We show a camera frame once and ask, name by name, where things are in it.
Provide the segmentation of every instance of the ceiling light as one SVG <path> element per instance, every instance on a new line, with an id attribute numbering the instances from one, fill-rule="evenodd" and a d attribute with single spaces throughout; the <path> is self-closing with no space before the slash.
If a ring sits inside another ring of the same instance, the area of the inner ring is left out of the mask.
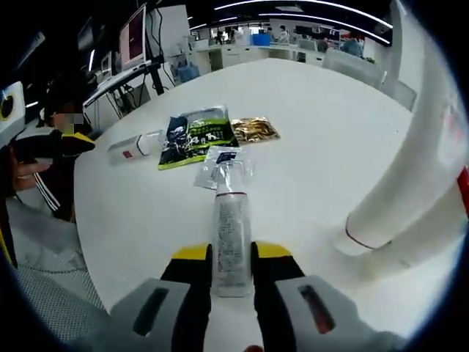
<path id="1" fill-rule="evenodd" d="M 207 25 L 207 24 L 204 23 L 204 24 L 201 24 L 201 25 L 199 25 L 199 26 L 192 27 L 192 28 L 190 28 L 189 30 L 192 31 L 193 29 L 198 29 L 198 28 L 204 27 L 204 26 L 206 26 L 206 25 Z"/>
<path id="2" fill-rule="evenodd" d="M 339 22 L 339 21 L 335 21 L 335 20 L 330 20 L 328 18 L 322 18 L 322 17 L 316 17 L 316 16 L 310 16 L 310 15 L 298 15 L 296 13 L 260 13 L 259 16 L 287 16 L 287 17 L 302 17 L 302 18 L 310 18 L 310 19 L 313 19 L 313 20 L 320 20 L 320 21 L 327 21 L 327 22 L 332 22 L 332 23 L 337 23 L 337 24 L 340 24 L 342 26 L 347 26 L 347 27 L 350 27 L 350 28 L 353 28 L 353 29 L 356 29 L 360 32 L 363 32 L 363 33 L 366 33 L 368 34 L 369 36 L 371 37 L 374 37 L 378 40 L 381 40 L 382 42 L 386 43 L 386 44 L 391 44 L 391 42 L 389 42 L 388 40 L 374 34 L 374 33 L 371 33 L 371 32 L 368 32 L 366 31 L 365 29 L 362 29 L 362 28 L 358 28 L 358 27 L 355 27 L 355 26 L 352 26 L 351 24 L 347 24 L 347 23 L 344 23 L 344 22 Z"/>
<path id="3" fill-rule="evenodd" d="M 37 105 L 39 104 L 39 101 L 35 101 L 33 103 L 29 103 L 28 105 L 26 105 L 27 108 L 30 108 L 31 106 L 34 106 L 34 105 Z"/>
<path id="4" fill-rule="evenodd" d="M 233 7 L 233 6 L 244 5 L 244 4 L 251 4 L 253 2 L 266 2 L 266 1 L 312 2 L 312 3 L 315 3 L 315 4 L 338 7 L 338 8 L 343 9 L 343 10 L 358 13 L 359 15 L 365 16 L 367 18 L 371 18 L 372 20 L 375 20 L 376 22 L 379 22 L 379 23 L 383 24 L 384 26 L 387 26 L 391 29 L 393 28 L 393 26 L 390 25 L 388 22 L 383 21 L 381 18 L 374 17 L 373 15 L 370 15 L 369 13 L 366 13 L 366 12 L 363 12 L 363 11 L 360 11 L 360 10 L 357 10 L 357 9 L 353 9 L 352 7 L 348 7 L 348 6 L 344 6 L 344 5 L 340 5 L 340 4 L 335 4 L 333 2 L 328 2 L 328 1 L 320 1 L 320 0 L 246 0 L 246 1 L 241 1 L 241 2 L 235 2 L 234 4 L 228 4 L 228 5 L 216 7 L 214 10 L 217 11 L 217 10 L 221 10 L 221 9 L 226 9 L 227 7 Z"/>
<path id="5" fill-rule="evenodd" d="M 91 55 L 89 56 L 89 66 L 88 66 L 88 71 L 91 71 L 91 66 L 93 66 L 93 58 L 95 57 L 95 50 L 91 52 Z"/>
<path id="6" fill-rule="evenodd" d="M 298 6 L 277 6 L 277 10 L 284 11 L 284 12 L 304 12 L 301 8 Z"/>
<path id="7" fill-rule="evenodd" d="M 223 20 L 220 20 L 219 22 L 230 21 L 230 20 L 236 20 L 236 19 L 237 19 L 237 17 L 224 18 Z"/>

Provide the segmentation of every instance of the white bottle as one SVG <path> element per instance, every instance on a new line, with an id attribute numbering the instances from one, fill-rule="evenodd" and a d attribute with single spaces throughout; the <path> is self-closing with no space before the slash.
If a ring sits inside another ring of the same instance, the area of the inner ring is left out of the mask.
<path id="1" fill-rule="evenodd" d="M 142 158 L 161 151 L 164 140 L 162 130 L 134 136 L 111 145 L 108 149 L 112 162 Z"/>
<path id="2" fill-rule="evenodd" d="M 251 291 L 252 279 L 251 221 L 243 163 L 223 162 L 217 172 L 212 292 L 220 297 L 244 297 Z"/>

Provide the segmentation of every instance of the hand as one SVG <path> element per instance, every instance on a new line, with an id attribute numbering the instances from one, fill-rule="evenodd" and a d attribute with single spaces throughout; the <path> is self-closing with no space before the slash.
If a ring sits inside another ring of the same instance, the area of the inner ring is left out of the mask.
<path id="1" fill-rule="evenodd" d="M 32 174 L 42 172 L 49 168 L 47 164 L 20 164 L 16 160 L 13 150 L 10 148 L 13 170 L 13 188 L 15 191 L 24 191 L 36 186 L 36 179 Z"/>

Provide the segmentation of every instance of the white chair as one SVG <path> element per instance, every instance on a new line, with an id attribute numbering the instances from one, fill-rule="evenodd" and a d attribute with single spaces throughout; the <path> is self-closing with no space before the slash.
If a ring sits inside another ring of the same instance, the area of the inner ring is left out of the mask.
<path id="1" fill-rule="evenodd" d="M 317 51 L 316 41 L 307 39 L 298 39 L 298 47 L 306 50 Z"/>
<path id="2" fill-rule="evenodd" d="M 380 88 L 385 75 L 378 65 L 335 49 L 326 51 L 322 67 L 352 77 L 376 89 Z"/>
<path id="3" fill-rule="evenodd" d="M 417 93 L 408 85 L 403 84 L 401 81 L 397 81 L 394 86 L 394 96 L 392 98 L 409 111 L 412 111 L 417 98 Z"/>

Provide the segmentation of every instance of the yellow object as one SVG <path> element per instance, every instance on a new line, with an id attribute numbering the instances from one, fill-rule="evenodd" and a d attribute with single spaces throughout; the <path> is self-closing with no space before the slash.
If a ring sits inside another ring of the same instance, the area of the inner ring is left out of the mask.
<path id="1" fill-rule="evenodd" d="M 12 258 L 10 257 L 10 253 L 8 253 L 7 245 L 5 244 L 5 241 L 3 239 L 3 234 L 1 233 L 1 229 L 0 229 L 0 247 L 3 253 L 5 254 L 5 257 L 7 258 L 8 262 L 12 264 Z"/>
<path id="2" fill-rule="evenodd" d="M 5 97 L 5 100 L 6 100 L 8 97 L 13 98 L 12 95 L 7 95 L 7 96 Z M 0 121 L 7 121 L 7 120 L 8 120 L 8 117 L 9 117 L 9 116 L 6 116 L 6 117 L 3 116 L 3 115 L 1 114 L 1 110 L 0 110 Z"/>
<path id="3" fill-rule="evenodd" d="M 256 241 L 259 258 L 277 258 L 292 256 L 285 247 L 263 241 Z"/>
<path id="4" fill-rule="evenodd" d="M 81 134 L 80 132 L 77 132 L 77 133 L 63 133 L 62 138 L 63 137 L 73 137 L 73 138 L 81 139 L 82 141 L 94 144 L 94 142 L 91 139 L 89 139 L 87 136 Z"/>
<path id="5" fill-rule="evenodd" d="M 179 251 L 173 254 L 172 259 L 205 260 L 207 246 L 208 243 L 182 247 Z"/>

